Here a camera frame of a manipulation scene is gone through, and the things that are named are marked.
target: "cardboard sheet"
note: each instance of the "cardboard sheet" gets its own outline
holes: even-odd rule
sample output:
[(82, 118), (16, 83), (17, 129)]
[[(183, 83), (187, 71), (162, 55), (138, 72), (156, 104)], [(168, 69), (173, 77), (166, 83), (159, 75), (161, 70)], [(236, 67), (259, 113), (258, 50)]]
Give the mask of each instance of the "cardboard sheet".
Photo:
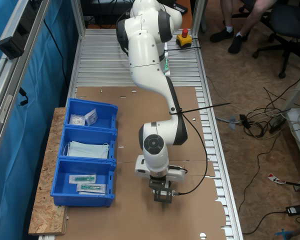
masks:
[[(180, 107), (186, 110), (198, 108), (194, 87), (175, 87)], [(139, 144), (139, 129), (145, 123), (169, 120), (169, 108), (165, 98), (139, 87), (78, 87), (77, 98), (110, 103), (118, 106), (117, 162), (134, 163), (143, 151)], [(202, 139), (202, 124), (199, 111), (185, 113), (199, 130)], [(206, 155), (196, 131), (185, 120), (188, 139), (181, 146), (168, 146), (170, 161), (205, 161)]]
[[(135, 163), (118, 163), (115, 199), (110, 207), (70, 207), (65, 235), (56, 240), (225, 240), (224, 208), (212, 178), (192, 193), (174, 196), (171, 204), (154, 201), (149, 180), (134, 175)], [(188, 192), (202, 179), (189, 170), (176, 191)]]
[[(198, 108), (194, 87), (175, 90), (183, 110)], [(170, 118), (162, 96), (137, 87), (79, 87), (77, 97), (118, 106), (117, 146), (121, 148), (117, 148), (115, 199), (110, 207), (70, 207), (66, 233), (56, 236), (56, 240), (200, 240), (201, 233), (206, 234), (207, 240), (226, 239), (221, 228), (226, 225), (226, 215), (221, 202), (216, 201), (212, 178), (206, 177), (195, 191), (175, 196), (171, 204), (166, 204), (154, 202), (149, 180), (134, 174), (135, 161), (142, 154), (139, 128), (144, 123)], [(186, 116), (203, 135), (199, 112)], [(181, 193), (192, 190), (206, 169), (201, 141), (188, 123), (187, 129), (186, 143), (168, 148), (170, 164), (188, 170), (184, 182), (171, 184), (172, 189)], [(207, 176), (214, 175), (213, 163), (209, 161)]]

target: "office chair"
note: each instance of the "office chair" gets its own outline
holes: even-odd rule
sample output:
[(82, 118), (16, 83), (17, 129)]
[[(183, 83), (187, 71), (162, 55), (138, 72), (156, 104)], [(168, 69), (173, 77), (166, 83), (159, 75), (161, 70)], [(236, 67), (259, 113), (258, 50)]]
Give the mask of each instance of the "office chair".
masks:
[(287, 41), (283, 37), (273, 33), (271, 34), (272, 38), (278, 40), (281, 44), (258, 48), (252, 57), (256, 59), (261, 51), (284, 50), (283, 67), (278, 75), (280, 79), (284, 79), (286, 77), (285, 71), (290, 53), (294, 53), (300, 57), (300, 41), (298, 41), (300, 40), (300, 7), (291, 5), (276, 6), (272, 10), (270, 23), (275, 33), (297, 39), (297, 42), (292, 40)]

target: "green syringe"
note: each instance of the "green syringe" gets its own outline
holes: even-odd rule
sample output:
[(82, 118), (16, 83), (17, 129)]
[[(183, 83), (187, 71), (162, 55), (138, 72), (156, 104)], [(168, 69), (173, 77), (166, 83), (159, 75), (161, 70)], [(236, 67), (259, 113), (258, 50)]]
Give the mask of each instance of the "green syringe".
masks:
[(82, 176), (78, 176), (74, 178), (75, 181), (93, 181), (95, 180), (94, 176), (86, 176), (86, 177), (82, 177)]
[(81, 185), (81, 189), (94, 189), (94, 190), (100, 190), (100, 189), (101, 189), (101, 186)]

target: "wooden board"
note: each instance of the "wooden board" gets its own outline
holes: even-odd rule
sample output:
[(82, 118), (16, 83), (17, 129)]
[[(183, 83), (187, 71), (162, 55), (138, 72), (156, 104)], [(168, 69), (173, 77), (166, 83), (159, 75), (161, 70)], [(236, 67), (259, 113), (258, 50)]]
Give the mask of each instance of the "wooden board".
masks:
[[(198, 100), (194, 87), (175, 87), (180, 107), (197, 109)], [(77, 98), (110, 103), (118, 106), (117, 113), (117, 162), (134, 163), (143, 151), (139, 144), (139, 129), (145, 123), (169, 120), (169, 108), (165, 98), (139, 87), (78, 87)], [(185, 116), (199, 130), (203, 131), (199, 111), (185, 113)], [(168, 146), (170, 161), (205, 161), (206, 155), (196, 131), (186, 121), (188, 139), (181, 146)]]
[[(212, 178), (188, 195), (175, 196), (171, 204), (154, 201), (149, 180), (135, 176), (133, 162), (116, 167), (115, 199), (110, 207), (71, 207), (65, 235), (56, 240), (225, 240), (225, 211)], [(202, 179), (189, 171), (176, 191), (187, 192)]]
[(65, 108), (54, 110), (28, 233), (31, 235), (64, 234), (68, 207), (56, 206), (50, 196), (66, 115)]

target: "chair base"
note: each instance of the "chair base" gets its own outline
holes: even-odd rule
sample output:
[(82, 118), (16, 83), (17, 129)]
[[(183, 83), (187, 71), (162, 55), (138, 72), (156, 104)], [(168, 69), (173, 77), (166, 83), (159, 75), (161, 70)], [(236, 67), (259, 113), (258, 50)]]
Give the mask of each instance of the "chair base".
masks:
[(284, 57), (283, 67), (278, 75), (280, 79), (284, 79), (286, 77), (285, 71), (287, 69), (290, 53), (294, 53), (300, 58), (300, 42), (287, 41), (274, 33), (270, 35), (269, 40), (272, 38), (278, 40), (281, 44), (258, 48), (256, 52), (253, 53), (252, 57), (256, 59), (259, 56), (259, 52), (262, 51), (284, 50), (282, 55)]

